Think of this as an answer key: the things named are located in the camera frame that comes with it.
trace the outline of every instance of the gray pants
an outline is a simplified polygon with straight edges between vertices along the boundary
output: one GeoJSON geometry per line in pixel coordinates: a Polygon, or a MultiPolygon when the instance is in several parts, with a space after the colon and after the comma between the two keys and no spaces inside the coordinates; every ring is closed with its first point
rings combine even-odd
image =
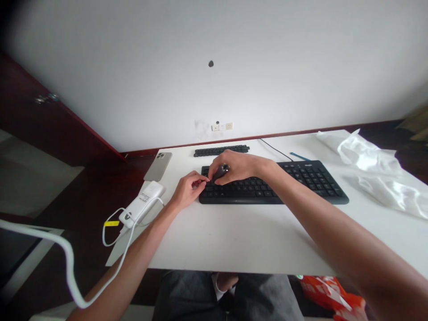
{"type": "Polygon", "coordinates": [[[227,314],[210,272],[170,271],[162,277],[153,320],[303,321],[303,315],[286,275],[239,274],[235,307],[227,314]]]}

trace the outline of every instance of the white desk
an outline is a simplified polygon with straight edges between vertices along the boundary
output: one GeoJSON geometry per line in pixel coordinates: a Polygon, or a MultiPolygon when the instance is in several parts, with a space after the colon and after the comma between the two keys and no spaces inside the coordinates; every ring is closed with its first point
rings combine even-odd
{"type": "MultiPolygon", "coordinates": [[[[364,175],[364,172],[344,165],[337,154],[315,138],[315,134],[275,137],[266,141],[286,154],[295,152],[311,160],[321,160],[350,199],[349,204],[337,207],[428,278],[428,221],[387,209],[354,187],[350,178],[356,173],[364,175]]],[[[161,152],[173,154],[160,181],[167,189],[162,199],[168,201],[171,198],[180,177],[192,170],[200,172],[202,166],[211,164],[214,156],[193,157],[195,149],[235,144],[250,146],[250,154],[287,161],[260,140],[162,149],[161,152]]],[[[399,182],[428,193],[428,186],[407,172],[399,182]]],[[[156,204],[145,220],[156,215],[160,208],[156,204]]],[[[134,237],[143,230],[136,228],[134,237]]],[[[107,266],[123,253],[127,240],[125,235],[115,245],[107,266]]],[[[198,201],[174,220],[149,267],[337,275],[285,205],[203,205],[198,201]]]]}

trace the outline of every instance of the yellow tag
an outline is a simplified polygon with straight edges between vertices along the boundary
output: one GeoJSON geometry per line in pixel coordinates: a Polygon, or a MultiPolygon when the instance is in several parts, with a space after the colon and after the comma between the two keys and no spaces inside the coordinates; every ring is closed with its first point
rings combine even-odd
{"type": "Polygon", "coordinates": [[[108,221],[104,223],[104,226],[118,226],[119,223],[119,221],[108,221]]]}

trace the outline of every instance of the hand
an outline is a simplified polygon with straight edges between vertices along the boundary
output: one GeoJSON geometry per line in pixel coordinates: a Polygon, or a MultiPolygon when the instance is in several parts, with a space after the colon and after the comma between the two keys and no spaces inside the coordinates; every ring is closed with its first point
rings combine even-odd
{"type": "Polygon", "coordinates": [[[251,176],[260,177],[263,168],[269,166],[272,162],[267,158],[226,149],[213,160],[208,172],[208,178],[212,180],[217,168],[223,164],[228,164],[230,169],[223,177],[214,182],[217,185],[225,185],[231,181],[242,180],[251,176]]]}
{"type": "Polygon", "coordinates": [[[210,180],[207,177],[198,172],[190,172],[180,178],[174,195],[169,202],[179,210],[188,207],[202,193],[208,181],[210,180]]]}

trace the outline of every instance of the red and white package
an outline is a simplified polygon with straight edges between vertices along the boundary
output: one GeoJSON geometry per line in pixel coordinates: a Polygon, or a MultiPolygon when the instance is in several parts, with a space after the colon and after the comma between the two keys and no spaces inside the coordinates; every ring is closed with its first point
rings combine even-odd
{"type": "Polygon", "coordinates": [[[364,308],[366,301],[346,293],[332,276],[297,276],[305,296],[327,310],[333,310],[335,321],[368,321],[364,308]]]}

